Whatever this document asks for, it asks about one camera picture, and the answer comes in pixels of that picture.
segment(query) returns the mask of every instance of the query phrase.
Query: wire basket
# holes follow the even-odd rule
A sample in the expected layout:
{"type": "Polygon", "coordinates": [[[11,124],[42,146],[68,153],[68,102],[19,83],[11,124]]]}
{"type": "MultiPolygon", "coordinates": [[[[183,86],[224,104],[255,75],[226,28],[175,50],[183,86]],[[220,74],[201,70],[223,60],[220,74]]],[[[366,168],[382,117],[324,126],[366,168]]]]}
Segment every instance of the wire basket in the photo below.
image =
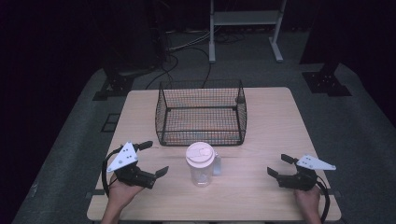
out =
{"type": "Polygon", "coordinates": [[[238,146],[247,118],[241,80],[160,83],[155,129],[162,146],[238,146]]]}

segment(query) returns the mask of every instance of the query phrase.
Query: white metal stand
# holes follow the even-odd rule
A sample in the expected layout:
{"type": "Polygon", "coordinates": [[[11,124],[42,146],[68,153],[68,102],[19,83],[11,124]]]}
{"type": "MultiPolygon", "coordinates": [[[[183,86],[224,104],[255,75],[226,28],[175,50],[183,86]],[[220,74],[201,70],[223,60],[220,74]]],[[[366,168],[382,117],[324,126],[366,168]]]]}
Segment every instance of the white metal stand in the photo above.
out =
{"type": "Polygon", "coordinates": [[[275,54],[276,61],[283,62],[283,57],[277,46],[277,37],[282,23],[287,0],[282,0],[280,10],[267,11],[231,11],[216,12],[214,0],[210,1],[210,39],[209,39],[209,62],[216,62],[215,54],[215,25],[261,25],[275,24],[274,36],[269,37],[271,48],[275,54]]]}

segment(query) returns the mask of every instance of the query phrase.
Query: white bracket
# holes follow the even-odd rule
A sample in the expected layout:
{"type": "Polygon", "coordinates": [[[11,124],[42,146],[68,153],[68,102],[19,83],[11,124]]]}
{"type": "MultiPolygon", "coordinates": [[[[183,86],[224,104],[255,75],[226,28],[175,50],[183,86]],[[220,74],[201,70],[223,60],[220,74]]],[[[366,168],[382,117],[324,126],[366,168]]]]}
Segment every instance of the white bracket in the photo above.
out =
{"type": "Polygon", "coordinates": [[[137,161],[137,155],[136,152],[134,151],[134,146],[132,145],[132,142],[129,141],[122,147],[117,157],[108,166],[107,171],[112,172],[118,170],[121,167],[129,165],[136,161],[137,161]]]}
{"type": "Polygon", "coordinates": [[[330,165],[325,161],[321,161],[315,157],[305,154],[297,161],[297,165],[310,170],[335,170],[335,165],[330,165]]]}

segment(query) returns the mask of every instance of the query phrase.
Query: human arm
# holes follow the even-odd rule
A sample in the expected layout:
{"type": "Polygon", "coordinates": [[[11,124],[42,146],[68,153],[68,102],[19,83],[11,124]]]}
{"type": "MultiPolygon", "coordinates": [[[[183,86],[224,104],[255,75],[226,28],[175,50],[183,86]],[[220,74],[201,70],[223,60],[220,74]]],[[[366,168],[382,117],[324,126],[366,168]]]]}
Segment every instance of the human arm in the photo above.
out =
{"type": "Polygon", "coordinates": [[[108,202],[103,214],[102,224],[117,224],[122,209],[128,205],[134,196],[143,190],[140,186],[128,186],[111,176],[109,186],[108,202]]]}
{"type": "Polygon", "coordinates": [[[294,190],[294,198],[307,224],[321,224],[319,215],[320,189],[314,186],[310,190],[294,190]]]}

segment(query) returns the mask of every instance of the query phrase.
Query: wooden tabletop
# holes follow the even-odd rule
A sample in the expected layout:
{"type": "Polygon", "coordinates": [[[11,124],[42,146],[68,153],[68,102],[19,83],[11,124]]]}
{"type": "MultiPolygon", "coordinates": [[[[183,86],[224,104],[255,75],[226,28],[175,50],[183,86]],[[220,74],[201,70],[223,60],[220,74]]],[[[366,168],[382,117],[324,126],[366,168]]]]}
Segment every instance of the wooden tabletop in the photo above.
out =
{"type": "MultiPolygon", "coordinates": [[[[238,147],[214,147],[221,156],[221,176],[214,176],[206,188],[197,188],[191,183],[186,147],[159,144],[154,124],[158,91],[128,94],[109,152],[127,141],[153,141],[152,148],[137,152],[137,165],[150,173],[164,166],[169,166],[169,171],[156,181],[153,189],[144,189],[134,198],[122,211],[121,220],[303,220],[292,190],[280,188],[266,173],[268,166],[282,175],[296,174],[294,165],[280,159],[282,153],[298,159],[306,153],[318,157],[298,107],[287,88],[244,88],[244,92],[247,101],[245,142],[238,147]]],[[[324,172],[317,171],[317,174],[330,187],[324,172]]],[[[103,188],[100,176],[96,188],[103,188]]],[[[320,213],[324,202],[322,197],[320,213]]],[[[88,218],[100,220],[106,203],[106,195],[92,196],[88,218]]],[[[340,218],[338,204],[331,195],[327,220],[340,218]]]]}

